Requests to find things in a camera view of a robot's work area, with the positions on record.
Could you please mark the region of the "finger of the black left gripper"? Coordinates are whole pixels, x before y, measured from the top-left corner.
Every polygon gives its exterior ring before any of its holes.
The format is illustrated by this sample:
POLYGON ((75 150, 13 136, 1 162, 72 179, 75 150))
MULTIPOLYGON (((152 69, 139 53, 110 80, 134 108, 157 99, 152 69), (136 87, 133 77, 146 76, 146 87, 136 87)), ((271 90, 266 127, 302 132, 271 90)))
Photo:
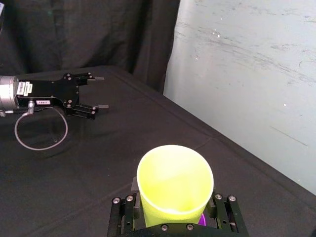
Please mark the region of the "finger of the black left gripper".
POLYGON ((77 82, 78 86, 87 85, 89 81, 97 81, 97 80, 104 80, 104 77, 95 77, 91 72, 88 73, 81 73, 81 74, 73 74, 75 81, 77 82))
POLYGON ((71 115, 75 117, 94 120, 100 110, 108 112, 109 105, 104 104, 98 106, 89 106, 85 104, 76 104, 74 107, 71 108, 71 115))

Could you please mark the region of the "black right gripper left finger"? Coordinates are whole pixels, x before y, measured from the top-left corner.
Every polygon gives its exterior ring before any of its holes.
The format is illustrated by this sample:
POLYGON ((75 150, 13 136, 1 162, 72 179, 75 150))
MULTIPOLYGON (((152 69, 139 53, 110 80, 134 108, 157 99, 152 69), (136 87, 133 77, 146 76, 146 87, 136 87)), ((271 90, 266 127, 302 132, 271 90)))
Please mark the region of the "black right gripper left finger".
POLYGON ((124 198, 114 197, 111 202, 108 223, 108 237, 146 237, 147 229, 136 229, 136 220, 140 218, 140 193, 137 178, 134 177, 131 193, 124 198))

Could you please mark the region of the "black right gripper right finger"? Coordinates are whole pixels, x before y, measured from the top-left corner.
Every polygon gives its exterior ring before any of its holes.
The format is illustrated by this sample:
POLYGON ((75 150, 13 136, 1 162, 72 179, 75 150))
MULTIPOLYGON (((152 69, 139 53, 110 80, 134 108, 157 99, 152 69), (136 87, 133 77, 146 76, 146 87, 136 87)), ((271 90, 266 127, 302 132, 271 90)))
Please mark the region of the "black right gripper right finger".
POLYGON ((213 191, 206 206, 208 217, 216 221, 216 228, 211 227, 212 237, 248 237, 236 196, 213 191))

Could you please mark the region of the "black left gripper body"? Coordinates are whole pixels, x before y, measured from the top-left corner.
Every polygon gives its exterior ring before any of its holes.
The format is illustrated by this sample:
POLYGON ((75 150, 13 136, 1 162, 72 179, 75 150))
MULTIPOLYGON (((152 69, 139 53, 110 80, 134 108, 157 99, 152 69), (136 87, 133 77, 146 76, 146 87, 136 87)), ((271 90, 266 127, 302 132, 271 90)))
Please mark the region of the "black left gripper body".
POLYGON ((80 74, 64 74, 59 80, 21 80, 16 91, 20 108, 57 106, 66 114, 79 103, 80 74))

